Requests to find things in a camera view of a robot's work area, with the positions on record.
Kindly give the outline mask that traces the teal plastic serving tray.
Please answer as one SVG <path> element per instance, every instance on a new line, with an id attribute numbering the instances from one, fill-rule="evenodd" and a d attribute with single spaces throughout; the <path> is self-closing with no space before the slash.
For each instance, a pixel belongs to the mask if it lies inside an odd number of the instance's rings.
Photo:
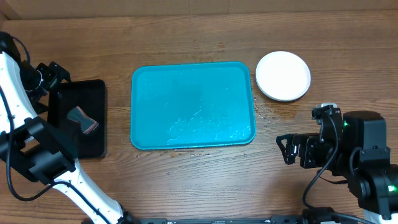
<path id="1" fill-rule="evenodd" d="M 140 150 L 249 144 L 256 136 L 251 74 L 241 62 L 138 68 L 130 140 Z"/>

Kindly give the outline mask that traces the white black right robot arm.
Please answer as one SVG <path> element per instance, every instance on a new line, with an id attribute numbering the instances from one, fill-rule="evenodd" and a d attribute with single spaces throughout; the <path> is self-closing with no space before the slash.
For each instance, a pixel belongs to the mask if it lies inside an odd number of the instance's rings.
<path id="1" fill-rule="evenodd" d="M 334 103 L 314 107 L 312 119 L 320 125 L 318 133 L 276 138 L 286 164 L 294 164 L 298 157 L 304 169 L 317 169 L 302 199 L 307 199 L 314 183 L 328 170 L 348 186 L 364 218 L 305 202 L 298 222 L 397 223 L 397 165 L 391 164 L 386 120 L 374 111 L 342 113 Z"/>

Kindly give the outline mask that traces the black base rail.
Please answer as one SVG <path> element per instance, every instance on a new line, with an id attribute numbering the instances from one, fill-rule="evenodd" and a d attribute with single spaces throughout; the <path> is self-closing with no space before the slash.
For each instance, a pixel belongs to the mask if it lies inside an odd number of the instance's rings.
<path id="1" fill-rule="evenodd" d="M 121 221 L 132 224 L 310 224 L 314 223 L 298 215 L 273 215 L 269 218 L 234 218 L 234 219 L 184 219 L 133 218 Z"/>

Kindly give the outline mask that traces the black rectangular tray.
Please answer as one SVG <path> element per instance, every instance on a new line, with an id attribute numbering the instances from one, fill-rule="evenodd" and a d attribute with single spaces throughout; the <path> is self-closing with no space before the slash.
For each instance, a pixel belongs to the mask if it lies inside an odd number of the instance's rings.
<path id="1" fill-rule="evenodd" d="M 67 113 L 76 106 L 99 123 L 89 134 L 83 134 L 78 123 L 67 119 Z M 73 141 L 79 159 L 105 157 L 106 117 L 107 90 L 102 80 L 62 83 L 57 91 L 50 93 L 47 121 Z"/>

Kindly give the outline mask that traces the black orange sponge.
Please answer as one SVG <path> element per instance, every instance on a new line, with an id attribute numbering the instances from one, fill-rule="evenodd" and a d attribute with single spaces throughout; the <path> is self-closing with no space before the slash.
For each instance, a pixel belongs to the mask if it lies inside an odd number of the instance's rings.
<path id="1" fill-rule="evenodd" d="M 67 119 L 78 123 L 83 134 L 89 134 L 99 125 L 97 121 L 89 117 L 79 106 L 76 106 L 67 113 Z"/>

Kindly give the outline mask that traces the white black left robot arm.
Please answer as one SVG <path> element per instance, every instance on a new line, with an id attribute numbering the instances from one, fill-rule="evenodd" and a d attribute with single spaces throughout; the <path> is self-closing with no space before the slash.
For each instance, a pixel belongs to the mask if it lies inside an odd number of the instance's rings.
<path id="1" fill-rule="evenodd" d="M 72 140 L 42 119 L 47 111 L 40 98 L 56 89 L 70 74 L 52 62 L 33 67 L 21 59 L 19 39 L 1 33 L 1 159 L 11 194 L 24 202 L 33 201 L 50 189 L 66 195 L 92 223 L 139 223 L 117 201 L 108 197 L 86 174 Z M 11 171 L 45 188 L 31 197 L 19 195 Z"/>

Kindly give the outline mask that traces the light blue plate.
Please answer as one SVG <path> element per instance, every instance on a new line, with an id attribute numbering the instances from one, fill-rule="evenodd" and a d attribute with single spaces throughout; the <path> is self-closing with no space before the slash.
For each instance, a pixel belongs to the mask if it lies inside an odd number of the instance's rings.
<path id="1" fill-rule="evenodd" d="M 259 85 L 259 89 L 268 98 L 276 101 L 295 101 L 303 97 L 309 89 L 308 85 L 298 86 L 279 86 L 279 85 Z"/>

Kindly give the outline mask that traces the white plate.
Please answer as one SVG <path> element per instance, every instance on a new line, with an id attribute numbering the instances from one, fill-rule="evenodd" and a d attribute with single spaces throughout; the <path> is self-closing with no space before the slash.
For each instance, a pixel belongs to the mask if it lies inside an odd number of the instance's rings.
<path id="1" fill-rule="evenodd" d="M 255 78 L 259 85 L 298 86 L 311 84 L 308 65 L 298 55 L 286 51 L 271 52 L 257 64 Z"/>

